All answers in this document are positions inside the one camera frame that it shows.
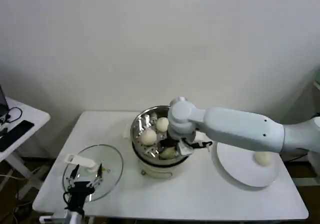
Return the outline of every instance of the cable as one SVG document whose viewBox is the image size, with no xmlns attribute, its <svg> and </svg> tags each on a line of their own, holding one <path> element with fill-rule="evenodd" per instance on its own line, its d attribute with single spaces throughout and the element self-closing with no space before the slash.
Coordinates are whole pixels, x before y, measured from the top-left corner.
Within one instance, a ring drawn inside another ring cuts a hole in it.
<svg viewBox="0 0 320 224">
<path fill-rule="evenodd" d="M 298 160 L 298 159 L 300 159 L 300 158 L 305 157 L 307 154 L 308 154 L 308 153 L 303 154 L 303 155 L 301 155 L 301 156 L 298 156 L 298 157 L 296 157 L 296 158 L 293 158 L 293 159 L 291 159 L 291 160 L 286 160 L 286 161 L 284 161 L 283 163 L 289 163 L 289 162 L 292 162 L 292 161 Z"/>
<path fill-rule="evenodd" d="M 29 204 L 32 204 L 32 203 L 34 203 L 34 201 L 33 201 L 33 200 L 28 201 L 28 202 L 23 203 L 23 204 L 19 204 L 19 205 L 18 205 L 18 207 L 23 207 L 23 206 L 26 206 L 26 205 L 29 205 Z"/>
<path fill-rule="evenodd" d="M 19 110 L 19 111 L 20 111 L 20 115 L 19 115 L 16 119 L 14 119 L 14 120 L 9 120 L 9 119 L 11 118 L 10 112 L 11 112 L 12 110 L 14 110 L 14 109 Z M 5 122 L 5 123 L 13 123 L 13 122 L 19 120 L 19 119 L 22 117 L 22 114 L 23 114 L 23 111 L 21 110 L 20 107 L 17 107 L 17 106 L 11 107 L 11 108 L 8 110 L 8 112 L 6 113 L 6 115 L 5 115 L 5 120 L 4 120 L 4 122 Z"/>
<path fill-rule="evenodd" d="M 17 218 L 15 216 L 15 212 L 14 211 L 12 212 L 12 216 L 13 216 L 13 219 L 15 220 L 15 224 L 18 224 L 18 220 L 17 220 Z"/>
<path fill-rule="evenodd" d="M 69 201 L 67 201 L 66 195 L 70 195 L 70 192 L 69 192 L 69 191 L 66 191 L 66 192 L 63 193 L 63 195 L 62 195 L 65 204 L 69 205 Z"/>
<path fill-rule="evenodd" d="M 15 199 L 15 207 L 13 208 L 13 212 L 15 212 L 16 206 L 18 206 L 19 203 L 19 183 L 15 181 L 15 190 L 16 190 L 16 199 Z"/>
<path fill-rule="evenodd" d="M 38 171 L 42 166 L 39 166 L 37 167 L 36 169 L 32 170 L 31 173 L 35 173 L 36 171 Z M 18 180 L 18 181 L 23 181 L 23 180 L 26 180 L 28 178 L 26 177 L 23 177 L 23 178 L 19 178 L 19 177 L 15 177 L 15 176 L 12 176 L 12 175 L 5 175 L 5 174 L 0 174 L 0 177 L 7 177 L 7 178 L 12 178 L 12 179 L 15 179 L 15 180 Z"/>
</svg>

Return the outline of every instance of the white table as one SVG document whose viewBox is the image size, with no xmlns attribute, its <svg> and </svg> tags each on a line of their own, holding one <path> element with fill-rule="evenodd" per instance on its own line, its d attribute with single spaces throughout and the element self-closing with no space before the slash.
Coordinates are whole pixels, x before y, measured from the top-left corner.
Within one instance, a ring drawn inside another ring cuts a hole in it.
<svg viewBox="0 0 320 224">
<path fill-rule="evenodd" d="M 14 169 L 21 173 L 25 178 L 29 179 L 29 182 L 19 191 L 19 198 L 22 199 L 26 193 L 32 188 L 35 187 L 40 189 L 42 181 L 39 180 L 49 167 L 44 165 L 40 168 L 36 174 L 33 174 L 25 165 L 24 161 L 19 157 L 19 155 L 14 152 L 18 147 L 20 147 L 27 139 L 29 139 L 36 131 L 43 127 L 49 120 L 50 115 L 42 110 L 35 109 L 29 105 L 23 104 L 16 100 L 6 98 L 9 108 L 18 107 L 22 110 L 22 116 L 19 120 L 14 121 L 8 125 L 8 131 L 18 125 L 22 120 L 27 120 L 34 124 L 34 126 L 15 141 L 11 146 L 9 146 L 5 151 L 0 152 L 0 162 L 6 160 Z M 20 112 L 16 109 L 13 109 L 10 112 L 11 119 L 14 120 L 19 116 Z M 8 179 L 5 178 L 0 184 L 0 190 L 5 185 Z"/>
<path fill-rule="evenodd" d="M 108 144 L 124 158 L 123 175 L 110 194 L 84 205 L 87 216 L 135 219 L 252 221 L 306 219 L 308 210 L 280 157 L 278 178 L 266 188 L 253 188 L 230 177 L 219 165 L 214 149 L 197 150 L 185 161 L 182 174 L 170 179 L 142 176 L 130 140 L 123 138 L 126 124 L 138 112 L 84 112 L 44 181 L 33 209 L 61 212 L 62 175 L 68 153 Z"/>
</svg>

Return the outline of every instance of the white plate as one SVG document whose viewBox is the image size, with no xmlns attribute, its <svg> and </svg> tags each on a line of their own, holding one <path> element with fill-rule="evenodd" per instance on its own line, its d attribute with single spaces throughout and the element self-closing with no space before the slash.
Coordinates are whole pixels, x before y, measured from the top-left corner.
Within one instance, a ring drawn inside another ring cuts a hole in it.
<svg viewBox="0 0 320 224">
<path fill-rule="evenodd" d="M 272 161 L 268 166 L 259 165 L 254 151 L 218 143 L 217 156 L 223 168 L 236 180 L 251 187 L 266 187 L 278 176 L 277 153 L 271 152 Z"/>
</svg>

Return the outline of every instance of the floor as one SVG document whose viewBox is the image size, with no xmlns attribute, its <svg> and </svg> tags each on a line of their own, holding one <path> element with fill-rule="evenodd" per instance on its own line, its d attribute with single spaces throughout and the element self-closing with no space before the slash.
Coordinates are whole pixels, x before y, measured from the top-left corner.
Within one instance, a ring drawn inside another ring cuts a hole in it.
<svg viewBox="0 0 320 224">
<path fill-rule="evenodd" d="M 25 160 L 25 165 L 30 169 L 34 170 L 35 168 L 42 166 L 43 164 L 52 165 L 53 161 L 50 160 L 40 160 L 40 159 L 27 159 Z M 286 165 L 290 175 L 293 178 L 299 177 L 314 177 L 315 173 L 307 162 L 291 162 Z M 5 162 L 0 163 L 0 174 L 6 174 L 10 170 L 10 166 Z M 13 176 L 22 178 L 22 176 L 16 171 L 13 173 Z M 15 220 L 13 215 L 11 214 L 13 208 L 16 206 L 15 194 L 18 187 L 22 187 L 26 183 L 26 180 L 16 181 L 14 179 L 10 179 L 7 184 L 4 186 L 3 190 L 0 192 L 0 224 L 38 224 L 39 216 L 41 213 L 37 213 L 31 209 L 31 202 L 37 195 L 38 191 L 36 189 L 32 189 L 27 196 L 20 202 L 20 204 L 27 203 L 20 207 L 19 215 L 20 220 Z M 309 210 L 309 218 L 304 221 L 282 221 L 276 223 L 304 223 L 304 224 L 320 224 L 320 186 L 312 186 L 312 187 L 298 187 L 298 191 Z M 113 224 L 113 223 L 122 223 L 122 224 L 180 224 L 180 223 L 203 223 L 203 222 L 195 222 L 195 221 L 158 221 L 158 220 L 134 220 L 134 219 L 107 219 L 107 218 L 96 218 L 94 224 Z"/>
</svg>

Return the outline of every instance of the laptop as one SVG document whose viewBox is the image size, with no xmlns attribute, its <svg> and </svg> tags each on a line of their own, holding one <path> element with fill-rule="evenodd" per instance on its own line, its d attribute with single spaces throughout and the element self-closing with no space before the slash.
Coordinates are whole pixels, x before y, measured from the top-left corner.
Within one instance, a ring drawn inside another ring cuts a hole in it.
<svg viewBox="0 0 320 224">
<path fill-rule="evenodd" d="M 3 117 L 5 114 L 7 114 L 8 111 L 9 111 L 9 106 L 6 100 L 6 96 L 2 91 L 2 88 L 0 85 L 0 118 Z"/>
</svg>

